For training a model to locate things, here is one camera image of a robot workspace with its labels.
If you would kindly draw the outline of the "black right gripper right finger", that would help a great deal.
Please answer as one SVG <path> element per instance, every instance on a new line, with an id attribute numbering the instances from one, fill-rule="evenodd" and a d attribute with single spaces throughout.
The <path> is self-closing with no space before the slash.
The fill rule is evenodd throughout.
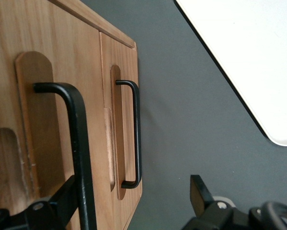
<path id="1" fill-rule="evenodd" d="M 184 230 L 250 230 L 249 217 L 226 201 L 215 200 L 199 175 L 190 176 L 190 201 L 195 212 Z"/>

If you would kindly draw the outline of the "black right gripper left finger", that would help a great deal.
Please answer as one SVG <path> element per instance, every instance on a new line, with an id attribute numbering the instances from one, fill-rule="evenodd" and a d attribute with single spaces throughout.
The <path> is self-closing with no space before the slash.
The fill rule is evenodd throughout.
<path id="1" fill-rule="evenodd" d="M 18 214 L 0 208 L 0 230 L 65 230 L 77 208 L 73 175 L 48 200 L 36 201 Z"/>

